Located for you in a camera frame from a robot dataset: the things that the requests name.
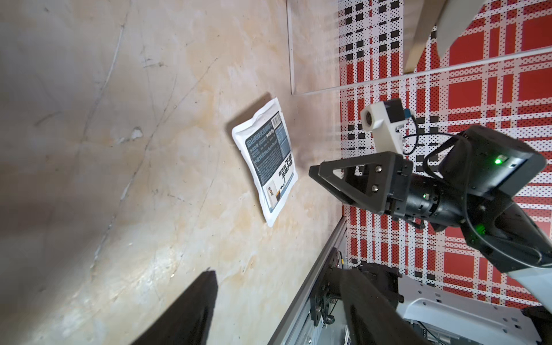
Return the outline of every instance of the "black cable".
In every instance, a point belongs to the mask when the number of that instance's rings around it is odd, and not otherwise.
[[[336,305],[337,305],[337,299],[336,299],[336,302],[333,304],[332,311],[330,311],[330,313],[328,314],[328,316],[331,316],[331,315],[332,315],[333,310],[336,308]]]
[[[423,219],[420,219],[420,220],[421,220],[420,224],[417,224],[416,222],[413,222],[413,221],[410,221],[410,220],[407,220],[407,219],[405,219],[405,222],[412,225],[413,227],[415,227],[418,230],[424,230],[426,228],[426,222]]]
[[[433,177],[434,179],[438,180],[438,181],[441,181],[442,183],[444,184],[447,184],[447,185],[450,185],[450,183],[448,183],[447,181],[445,181],[442,177],[438,176],[437,174],[435,174],[430,168],[429,168],[429,159],[433,156],[435,156],[436,154],[438,154],[439,152],[441,151],[444,151],[446,149],[448,149],[449,147],[452,147],[452,145],[454,143],[456,143],[456,141],[458,141],[460,138],[462,138],[462,134],[464,132],[460,132],[458,134],[451,134],[451,133],[444,133],[444,132],[437,132],[437,133],[416,133],[416,134],[410,134],[410,135],[407,135],[404,137],[405,138],[408,138],[408,137],[419,137],[420,135],[446,135],[446,136],[450,136],[452,137],[451,139],[447,140],[446,142],[442,143],[439,147],[437,147],[435,150],[433,150],[429,155],[427,155],[424,160],[423,160],[423,170],[426,174],[428,174],[429,176]]]
[[[439,339],[439,338],[437,338],[436,336],[434,336],[433,333],[430,332],[430,331],[427,329],[426,325],[424,325],[423,323],[421,323],[421,322],[419,322],[419,321],[417,321],[417,322],[420,324],[420,326],[422,326],[423,328],[425,328],[426,332],[428,332],[429,334],[431,334],[431,336],[432,336],[433,338],[435,338],[435,340],[437,340],[437,341],[439,342],[439,344],[441,344],[441,345],[446,345],[445,343],[443,343],[443,342],[441,341],[441,339]]]
[[[414,153],[414,151],[415,151],[416,148],[418,147],[418,137],[419,137],[420,135],[447,135],[447,136],[452,136],[452,137],[456,136],[455,134],[444,133],[444,132],[437,132],[437,133],[418,133],[418,125],[416,124],[416,134],[409,134],[409,135],[403,137],[403,139],[406,139],[406,138],[410,138],[410,137],[415,136],[415,137],[416,137],[416,143],[414,144],[414,148],[413,148],[412,151],[410,151],[409,153],[404,153],[404,152],[403,152],[403,153],[402,153],[403,155],[408,156],[408,155],[411,155],[411,154]],[[437,178],[437,179],[441,180],[440,177],[438,177],[437,175],[435,175],[435,174],[433,174],[433,173],[430,173],[429,175],[430,175],[431,177],[433,177],[433,178]]]
[[[402,153],[405,156],[413,154],[416,148],[418,147],[418,123],[416,122],[416,117],[413,114],[410,115],[410,118],[412,119],[412,121],[414,121],[414,127],[416,128],[416,141],[414,142],[414,147],[412,148],[412,151],[408,153],[404,153],[404,152]]]

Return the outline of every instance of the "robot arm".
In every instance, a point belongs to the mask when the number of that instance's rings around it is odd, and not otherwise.
[[[466,244],[507,273],[552,310],[552,242],[512,198],[546,165],[522,141],[482,126],[471,126],[425,157],[427,176],[413,173],[402,155],[410,112],[399,99],[378,102],[361,112],[378,153],[323,162],[309,176],[344,203],[375,214],[404,219],[435,231],[462,230]],[[429,158],[451,148],[437,172]],[[355,173],[358,167],[360,174]],[[344,172],[343,178],[333,174]]]

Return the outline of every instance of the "red plaid backdrop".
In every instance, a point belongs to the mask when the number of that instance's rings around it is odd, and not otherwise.
[[[402,74],[403,4],[403,0],[339,1],[341,85]],[[442,59],[433,32],[417,71],[550,46],[551,33],[551,0],[487,2]],[[552,54],[417,78],[404,76],[396,82],[340,93],[343,158],[374,153],[373,139],[360,124],[360,111],[367,104],[396,97],[415,112],[423,132],[454,133],[480,124],[526,141],[550,165],[515,201],[550,236]],[[414,130],[412,124],[408,128],[406,132]],[[422,173],[423,157],[446,139],[420,137],[421,147],[408,157],[417,173]],[[430,165],[436,167],[444,154]],[[343,206],[343,214],[348,220],[350,264],[377,262],[398,267],[423,283],[482,301],[515,307],[539,305],[524,287],[468,247],[460,229],[416,230],[402,220],[394,222],[348,205]]]

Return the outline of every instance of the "barcode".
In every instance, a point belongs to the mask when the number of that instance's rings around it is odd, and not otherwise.
[[[280,118],[280,113],[278,113],[272,118],[272,127],[276,129],[276,127],[278,127],[281,123],[282,119]]]

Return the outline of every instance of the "white packaging bag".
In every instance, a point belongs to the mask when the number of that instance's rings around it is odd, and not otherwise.
[[[272,227],[297,182],[288,129],[277,98],[232,129],[232,138],[251,170],[259,202]]]

